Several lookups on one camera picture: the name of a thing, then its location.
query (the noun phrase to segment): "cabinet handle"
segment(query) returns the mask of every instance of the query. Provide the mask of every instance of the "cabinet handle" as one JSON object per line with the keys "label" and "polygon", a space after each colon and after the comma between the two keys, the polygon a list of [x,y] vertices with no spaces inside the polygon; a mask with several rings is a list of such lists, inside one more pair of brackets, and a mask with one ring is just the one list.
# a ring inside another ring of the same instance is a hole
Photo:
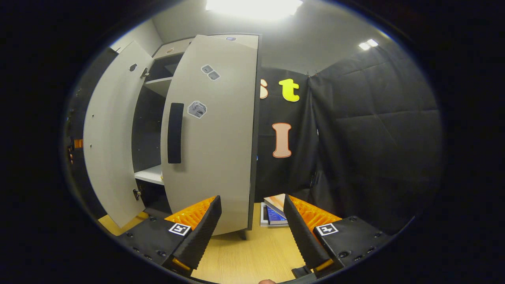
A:
{"label": "cabinet handle", "polygon": [[169,164],[181,163],[181,131],[184,104],[172,103],[168,117],[167,152]]}

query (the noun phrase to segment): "cabinet door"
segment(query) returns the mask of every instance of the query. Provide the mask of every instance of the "cabinet door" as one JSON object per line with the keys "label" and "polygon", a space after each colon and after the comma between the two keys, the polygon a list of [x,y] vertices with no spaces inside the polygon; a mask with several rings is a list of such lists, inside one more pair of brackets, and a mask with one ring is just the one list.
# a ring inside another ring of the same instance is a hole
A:
{"label": "cabinet door", "polygon": [[[256,62],[257,49],[197,35],[175,71],[165,101],[161,161],[170,208],[177,212],[220,195],[222,215],[214,235],[247,228]],[[205,65],[220,77],[211,80],[201,70]],[[188,114],[194,101],[206,107],[201,118]],[[177,109],[180,104],[182,112]],[[169,155],[177,160],[178,153],[180,163],[169,163]]]}
{"label": "cabinet door", "polygon": [[255,50],[258,49],[258,36],[254,34],[228,33],[228,34],[211,34],[210,36],[240,43]]}
{"label": "cabinet door", "polygon": [[98,81],[84,118],[84,161],[91,186],[111,219],[126,225],[145,206],[136,200],[131,131],[140,78],[153,59],[133,41]]}

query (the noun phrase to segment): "ceiling light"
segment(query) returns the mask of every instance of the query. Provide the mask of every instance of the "ceiling light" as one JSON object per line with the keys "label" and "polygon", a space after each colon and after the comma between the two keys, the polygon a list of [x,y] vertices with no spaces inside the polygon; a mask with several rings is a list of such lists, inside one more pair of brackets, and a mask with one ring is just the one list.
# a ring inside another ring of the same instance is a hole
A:
{"label": "ceiling light", "polygon": [[361,49],[363,49],[364,51],[370,48],[370,46],[366,42],[360,43],[359,47],[361,47]]}
{"label": "ceiling light", "polygon": [[280,19],[294,15],[301,0],[207,0],[205,9],[254,19]]}
{"label": "ceiling light", "polygon": [[378,46],[378,45],[379,45],[379,44],[378,44],[376,41],[374,41],[373,39],[369,39],[369,40],[367,40],[367,43],[368,43],[368,45],[369,45],[369,46]]}

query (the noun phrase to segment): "white shelf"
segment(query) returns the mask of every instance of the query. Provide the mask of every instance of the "white shelf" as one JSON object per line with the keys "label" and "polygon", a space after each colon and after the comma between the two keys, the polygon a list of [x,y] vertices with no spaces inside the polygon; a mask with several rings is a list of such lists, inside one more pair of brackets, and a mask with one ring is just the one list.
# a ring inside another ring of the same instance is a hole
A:
{"label": "white shelf", "polygon": [[152,80],[144,83],[144,86],[149,89],[157,92],[158,94],[167,97],[168,88],[170,87],[170,83],[172,82],[172,77],[161,78],[157,80]]}
{"label": "white shelf", "polygon": [[161,165],[135,173],[135,178],[140,180],[164,185],[161,180]]}

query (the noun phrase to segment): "stack of books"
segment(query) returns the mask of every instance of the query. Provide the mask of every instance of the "stack of books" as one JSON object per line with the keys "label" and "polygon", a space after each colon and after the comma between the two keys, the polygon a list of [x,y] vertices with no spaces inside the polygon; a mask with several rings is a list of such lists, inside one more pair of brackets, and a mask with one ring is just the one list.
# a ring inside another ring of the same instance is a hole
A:
{"label": "stack of books", "polygon": [[284,215],[285,194],[270,196],[261,202],[261,227],[285,227],[288,226]]}

